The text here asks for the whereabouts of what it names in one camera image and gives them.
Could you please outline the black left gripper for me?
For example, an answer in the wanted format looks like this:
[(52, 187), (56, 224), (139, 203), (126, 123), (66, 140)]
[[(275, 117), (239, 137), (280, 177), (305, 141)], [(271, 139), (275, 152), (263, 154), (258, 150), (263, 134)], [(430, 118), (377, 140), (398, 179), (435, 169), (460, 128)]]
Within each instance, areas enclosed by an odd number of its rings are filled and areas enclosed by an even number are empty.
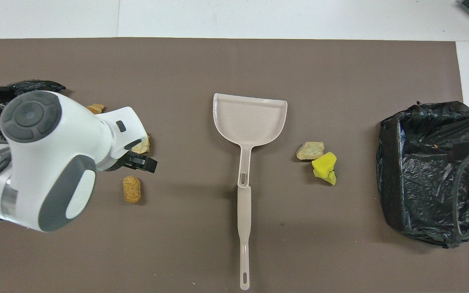
[(108, 167), (105, 171), (115, 171), (121, 167), (129, 169), (139, 169), (142, 171), (148, 171), (152, 174), (155, 173), (158, 166), (158, 161), (151, 157), (136, 156), (135, 152), (128, 151), (122, 157), (120, 157), (112, 166)]

